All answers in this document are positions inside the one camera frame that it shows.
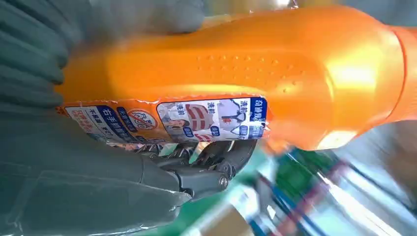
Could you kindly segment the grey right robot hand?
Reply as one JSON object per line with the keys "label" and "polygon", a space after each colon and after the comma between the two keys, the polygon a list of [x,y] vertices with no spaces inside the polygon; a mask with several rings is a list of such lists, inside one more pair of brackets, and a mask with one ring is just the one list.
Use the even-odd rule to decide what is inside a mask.
{"label": "grey right robot hand", "polygon": [[202,0],[3,0],[0,3],[0,232],[114,233],[172,221],[188,200],[141,156],[89,137],[56,112],[71,56],[153,30],[203,23]]}

